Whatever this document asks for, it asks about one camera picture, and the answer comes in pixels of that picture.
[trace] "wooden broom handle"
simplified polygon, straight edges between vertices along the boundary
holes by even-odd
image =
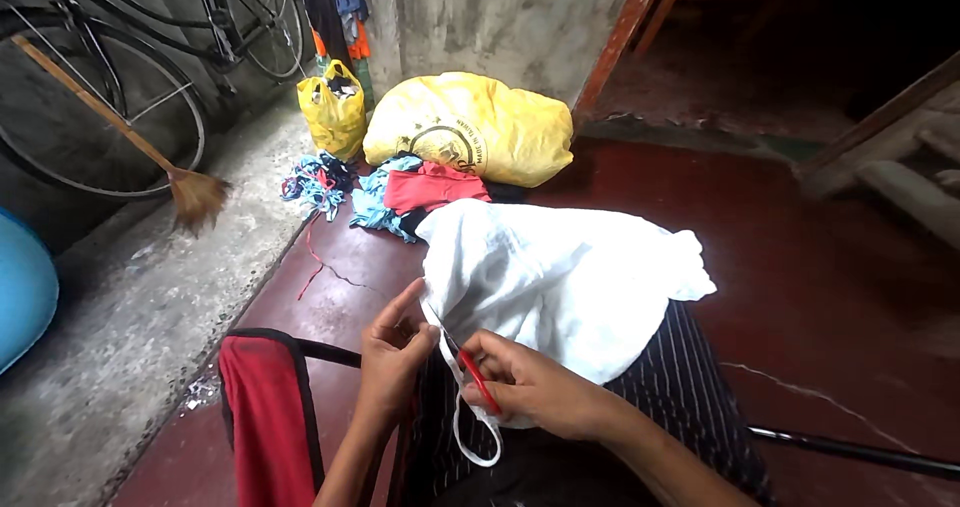
[[[77,84],[73,80],[73,77],[70,77],[67,72],[65,72],[61,67],[57,66],[49,57],[41,53],[39,49],[34,47],[33,44],[27,41],[26,38],[17,34],[12,37],[13,42],[17,44],[20,49],[23,49],[24,53],[30,55],[30,58],[34,59],[37,64],[39,64],[43,70],[53,75],[57,81],[63,83],[63,85],[73,91],[73,94],[86,104],[87,107],[90,107],[93,111],[97,112],[101,117],[106,119],[107,122],[113,125],[116,129],[126,136],[126,138],[133,143],[134,146],[139,148],[144,154],[150,157],[151,160],[156,162],[163,170],[170,172],[173,171],[174,165],[170,163],[169,160],[163,157],[163,155],[154,148],[153,145],[143,139],[140,134],[131,130],[125,120],[121,119],[119,115],[114,112],[114,110],[104,104],[102,101],[95,98],[93,95],[84,90],[83,87]]]

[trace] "yellow plastic bag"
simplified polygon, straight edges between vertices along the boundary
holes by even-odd
[[[337,98],[324,83],[324,79],[330,81],[337,76],[354,83],[357,94]],[[340,61],[332,61],[326,67],[323,78],[307,77],[297,83],[296,97],[310,127],[313,145],[344,162],[352,158],[363,144],[363,136],[367,132],[367,114],[363,108],[363,89],[351,71]]]
[[[373,111],[363,150],[374,166],[408,150],[492,181],[533,188],[573,161],[572,134],[563,102],[448,71],[390,89]]]

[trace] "red scissors handle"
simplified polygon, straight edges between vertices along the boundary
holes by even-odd
[[[497,403],[497,401],[494,400],[494,397],[491,396],[490,391],[487,390],[486,385],[484,385],[484,382],[486,381],[486,379],[484,378],[483,374],[480,373],[480,368],[478,368],[476,363],[474,363],[474,358],[471,357],[471,354],[461,350],[457,356],[460,358],[461,361],[463,361],[464,363],[463,365],[466,366],[466,371],[470,372],[470,375],[473,376],[473,380],[477,384],[477,388],[480,389],[480,393],[483,394],[483,397],[486,399],[486,402],[489,404],[489,408],[491,409],[491,411],[493,411],[493,414],[500,415],[501,413],[503,413],[500,410],[500,406]]]

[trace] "bicycle wheel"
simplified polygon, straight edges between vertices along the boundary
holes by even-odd
[[[246,49],[250,62],[274,81],[282,82],[301,71],[306,29],[301,0],[214,0],[229,10],[233,23],[246,40],[258,25],[273,22]]]
[[[14,12],[0,14],[0,153],[55,186],[123,200],[169,193],[162,169],[10,40],[20,34],[93,96],[125,107],[121,116],[168,160],[197,167],[207,140],[204,113],[196,90],[173,62],[130,34],[91,22],[121,85],[125,103],[115,103],[99,61],[67,29],[63,16],[18,10],[36,32]]]

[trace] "hand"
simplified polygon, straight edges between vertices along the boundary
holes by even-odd
[[[475,332],[461,350],[474,356],[489,379],[486,389],[505,417],[525,415],[561,438],[599,440],[611,418],[637,412],[623,398],[546,355],[491,331]],[[463,399],[488,406],[473,383],[463,389]]]
[[[373,426],[391,428],[406,407],[417,369],[440,335],[440,329],[426,321],[400,319],[424,286],[422,278],[414,280],[360,334],[363,361],[354,418],[369,418]]]

